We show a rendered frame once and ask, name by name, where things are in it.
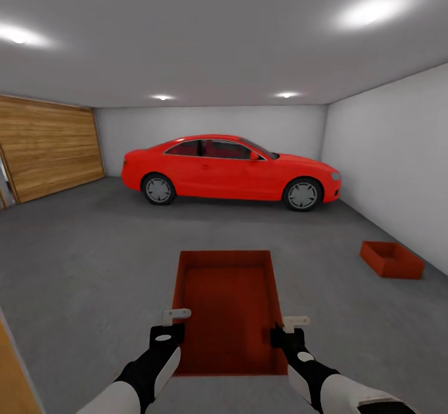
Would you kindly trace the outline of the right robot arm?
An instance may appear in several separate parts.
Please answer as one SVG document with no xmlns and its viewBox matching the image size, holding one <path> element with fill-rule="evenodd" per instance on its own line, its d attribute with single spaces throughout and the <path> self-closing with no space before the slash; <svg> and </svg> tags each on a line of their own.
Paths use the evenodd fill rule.
<svg viewBox="0 0 448 414">
<path fill-rule="evenodd" d="M 293 389 L 320 414 L 420 414 L 415 408 L 382 390 L 373 389 L 340 375 L 319 361 L 305 347 L 307 316 L 285 316 L 283 328 L 270 329 L 271 346 L 282 348 L 288 359 Z"/>
</svg>

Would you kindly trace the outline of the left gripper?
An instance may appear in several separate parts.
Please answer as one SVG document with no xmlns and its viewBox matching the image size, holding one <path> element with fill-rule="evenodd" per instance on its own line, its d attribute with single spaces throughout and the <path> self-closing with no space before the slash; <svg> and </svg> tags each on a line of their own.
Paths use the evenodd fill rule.
<svg viewBox="0 0 448 414">
<path fill-rule="evenodd" d="M 185 324 L 172 324 L 172 326 L 163 327 L 163 326 L 153 326 L 151 328 L 151 335 L 149 346 L 154 342 L 155 338 L 157 338 L 159 333 L 163 332 L 172 332 L 175 336 L 175 343 L 182 344 L 185 339 Z"/>
</svg>

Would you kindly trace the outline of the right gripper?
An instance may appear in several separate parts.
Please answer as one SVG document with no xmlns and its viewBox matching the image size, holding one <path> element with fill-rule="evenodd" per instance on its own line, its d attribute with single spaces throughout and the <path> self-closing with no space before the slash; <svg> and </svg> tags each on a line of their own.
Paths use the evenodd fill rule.
<svg viewBox="0 0 448 414">
<path fill-rule="evenodd" d="M 305 346 L 304 330 L 302 328 L 294 328 L 294 334 L 287 334 L 280 326 L 270 329 L 271 346 L 273 348 L 282 348 L 285 353 L 286 346 L 292 341 Z"/>
</svg>

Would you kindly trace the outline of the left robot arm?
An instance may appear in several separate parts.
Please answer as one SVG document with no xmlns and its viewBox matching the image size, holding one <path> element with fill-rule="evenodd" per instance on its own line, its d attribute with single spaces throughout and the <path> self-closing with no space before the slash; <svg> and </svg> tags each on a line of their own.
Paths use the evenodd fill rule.
<svg viewBox="0 0 448 414">
<path fill-rule="evenodd" d="M 163 326 L 151 328 L 148 351 L 76 414 L 144 414 L 179 366 L 185 324 L 172 320 L 190 316 L 188 309 L 164 310 Z"/>
</svg>

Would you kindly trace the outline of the storage box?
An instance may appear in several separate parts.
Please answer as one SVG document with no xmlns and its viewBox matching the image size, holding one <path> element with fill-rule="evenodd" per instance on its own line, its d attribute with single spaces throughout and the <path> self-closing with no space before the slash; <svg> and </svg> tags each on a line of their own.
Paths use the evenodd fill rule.
<svg viewBox="0 0 448 414">
<path fill-rule="evenodd" d="M 360 256 L 381 278 L 420 280 L 425 266 L 396 242 L 363 241 Z"/>
<path fill-rule="evenodd" d="M 271 253 L 182 251 L 172 310 L 188 309 L 172 377 L 288 375 L 270 329 L 283 328 Z"/>
</svg>

